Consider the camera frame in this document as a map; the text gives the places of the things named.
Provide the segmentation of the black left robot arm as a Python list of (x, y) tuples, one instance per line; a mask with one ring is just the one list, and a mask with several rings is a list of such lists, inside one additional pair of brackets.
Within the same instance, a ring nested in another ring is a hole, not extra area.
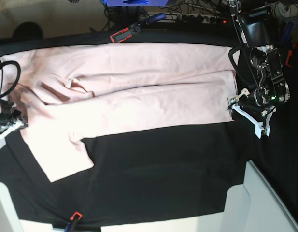
[(229, 51), (229, 60), (237, 71), (233, 55), (241, 51), (254, 80), (248, 83), (236, 73), (245, 88), (228, 99), (227, 108), (230, 114), (237, 113), (248, 119), (258, 138), (269, 136), (272, 114), (290, 99), (280, 52), (270, 33), (270, 5), (263, 0), (229, 0), (227, 4), (240, 42), (239, 47)]

